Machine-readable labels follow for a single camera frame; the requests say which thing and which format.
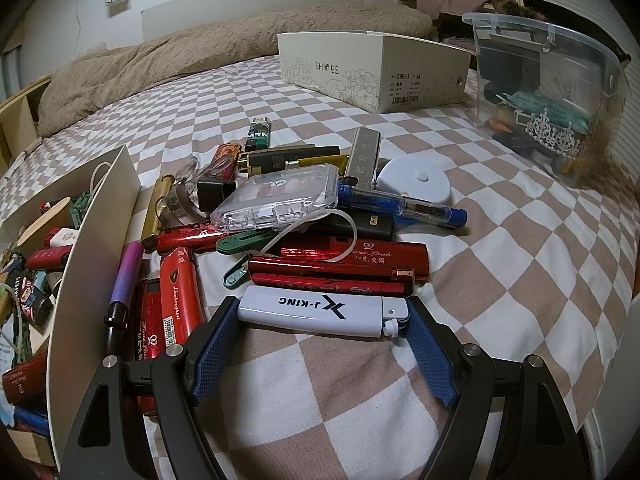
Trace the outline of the gold cylinder lighter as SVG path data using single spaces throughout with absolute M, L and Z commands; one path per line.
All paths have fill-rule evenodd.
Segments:
M 147 254 L 156 249 L 160 231 L 163 229 L 160 203 L 171 190 L 174 181 L 175 177 L 172 174 L 164 174 L 155 181 L 153 186 L 140 238 L 142 247 Z

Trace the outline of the clear plastic cassette case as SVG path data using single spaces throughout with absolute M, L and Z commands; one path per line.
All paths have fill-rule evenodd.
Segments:
M 225 233 L 280 230 L 338 202 L 338 169 L 312 165 L 248 178 L 211 214 L 210 223 Z

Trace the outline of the wooden headboard shelf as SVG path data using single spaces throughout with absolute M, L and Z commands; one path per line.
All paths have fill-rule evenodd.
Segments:
M 1 174 L 39 144 L 38 107 L 50 76 L 44 76 L 1 103 Z

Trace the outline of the green patterned lighter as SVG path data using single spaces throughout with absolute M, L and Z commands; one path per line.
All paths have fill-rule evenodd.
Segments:
M 244 150 L 247 152 L 270 148 L 271 122 L 268 117 L 257 117 L 250 122 Z

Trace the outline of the red Lamborghini lighter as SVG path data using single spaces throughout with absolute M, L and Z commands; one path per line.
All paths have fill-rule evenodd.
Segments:
M 190 250 L 178 247 L 160 264 L 160 305 L 165 344 L 184 344 L 204 323 L 196 266 Z

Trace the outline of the white shoe box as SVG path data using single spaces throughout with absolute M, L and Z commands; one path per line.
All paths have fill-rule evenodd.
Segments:
M 284 81 L 369 113 L 465 99 L 471 55 L 441 42 L 387 32 L 287 32 L 278 47 Z

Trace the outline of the dark red lighter in tray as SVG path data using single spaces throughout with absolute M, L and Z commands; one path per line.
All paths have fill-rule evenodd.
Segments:
M 2 375 L 2 387 L 9 404 L 27 405 L 44 400 L 47 362 L 48 354 L 42 352 Z

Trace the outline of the white cardboard clutter tray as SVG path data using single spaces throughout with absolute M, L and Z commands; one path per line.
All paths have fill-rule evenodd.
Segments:
M 3 243 L 39 217 L 39 205 L 88 190 L 94 168 L 110 165 L 82 222 L 48 321 L 47 408 L 55 463 L 62 465 L 82 398 L 103 359 L 103 318 L 111 302 L 140 180 L 126 146 L 51 183 L 1 225 Z

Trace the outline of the long red slim box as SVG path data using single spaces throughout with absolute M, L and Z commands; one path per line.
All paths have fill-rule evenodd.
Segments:
M 319 244 L 284 244 L 280 256 L 306 261 L 328 261 L 341 255 L 349 243 L 330 237 Z M 412 269 L 418 282 L 428 279 L 428 255 L 422 243 L 386 242 L 386 240 L 357 240 L 355 248 L 344 259 L 344 263 L 378 264 L 392 268 Z

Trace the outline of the beige quilted duvet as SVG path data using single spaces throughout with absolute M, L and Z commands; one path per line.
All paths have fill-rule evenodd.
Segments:
M 56 70 L 38 107 L 47 138 L 102 108 L 178 77 L 278 53 L 285 32 L 391 32 L 427 38 L 432 19 L 397 3 L 318 4 L 172 32 L 115 49 L 95 48 Z

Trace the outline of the blue clear pen lighter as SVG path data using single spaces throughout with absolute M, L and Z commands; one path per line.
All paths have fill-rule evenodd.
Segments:
M 342 207 L 387 214 L 400 222 L 424 223 L 449 229 L 461 229 L 468 222 L 464 209 L 415 200 L 389 192 L 363 190 L 345 183 L 338 185 L 338 203 Z

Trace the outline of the white J-King lighter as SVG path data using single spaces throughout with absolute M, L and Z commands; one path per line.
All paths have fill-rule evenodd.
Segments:
M 238 318 L 299 333 L 395 338 L 410 314 L 402 298 L 252 285 L 240 301 Z

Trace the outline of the clear plastic storage bin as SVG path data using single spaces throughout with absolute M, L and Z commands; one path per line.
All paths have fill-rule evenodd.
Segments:
M 630 92 L 599 41 L 533 18 L 467 13 L 477 67 L 477 117 L 492 136 L 568 185 L 604 164 Z

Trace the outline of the white round tape measure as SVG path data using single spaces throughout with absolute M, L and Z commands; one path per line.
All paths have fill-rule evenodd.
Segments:
M 446 174 L 421 154 L 391 159 L 378 174 L 375 188 L 435 204 L 448 204 L 451 197 Z

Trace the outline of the purple vape pen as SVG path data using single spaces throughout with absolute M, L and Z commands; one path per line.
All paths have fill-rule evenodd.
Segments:
M 106 356 L 121 356 L 124 352 L 131 300 L 134 296 L 134 286 L 138 280 L 142 258 L 143 246 L 138 240 L 124 247 L 107 315 L 104 318 L 106 327 L 104 354 Z

